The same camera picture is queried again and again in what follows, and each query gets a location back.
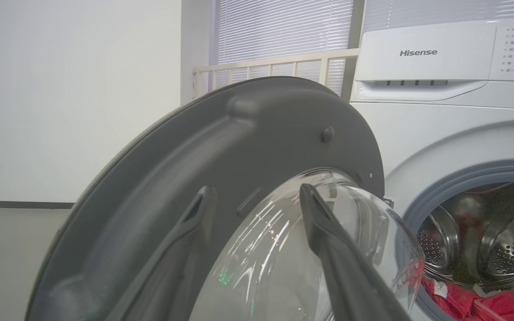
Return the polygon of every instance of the dark horizontal line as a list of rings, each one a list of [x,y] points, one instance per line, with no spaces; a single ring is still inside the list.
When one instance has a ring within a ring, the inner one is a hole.
[[[74,203],[0,201],[0,209],[68,210],[71,209],[73,205]]]

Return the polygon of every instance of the white metal railing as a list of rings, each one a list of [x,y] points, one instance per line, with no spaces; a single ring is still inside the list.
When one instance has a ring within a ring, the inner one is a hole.
[[[246,69],[247,79],[251,78],[251,68],[268,67],[267,76],[273,75],[273,66],[292,63],[292,76],[297,76],[298,64],[302,62],[320,61],[319,83],[326,85],[328,75],[328,64],[333,59],[355,58],[358,56],[359,49],[338,49],[320,51],[316,53],[301,53],[298,55],[288,55],[283,57],[273,57],[265,59],[255,59],[241,62],[223,63],[204,67],[194,67],[194,98],[201,97],[209,91],[217,89],[218,71],[229,71],[227,85],[234,82],[234,70]]]

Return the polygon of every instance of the white clothing tag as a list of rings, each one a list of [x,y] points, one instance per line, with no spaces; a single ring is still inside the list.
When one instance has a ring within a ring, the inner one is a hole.
[[[435,279],[432,279],[432,281],[434,281],[434,294],[447,299],[447,284],[437,282]]]

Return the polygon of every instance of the laundry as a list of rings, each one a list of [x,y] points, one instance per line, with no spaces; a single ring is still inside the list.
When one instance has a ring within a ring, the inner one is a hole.
[[[424,279],[422,284],[434,302],[448,315],[458,321],[514,321],[514,291],[505,290],[497,294],[481,297],[473,290],[445,282],[444,291],[437,293],[437,282]]]

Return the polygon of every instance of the washing machine door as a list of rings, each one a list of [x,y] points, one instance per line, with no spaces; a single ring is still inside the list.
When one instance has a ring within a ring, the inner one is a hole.
[[[423,255],[383,193],[369,126],[329,89],[272,77],[214,91],[81,196],[26,319],[406,320]]]

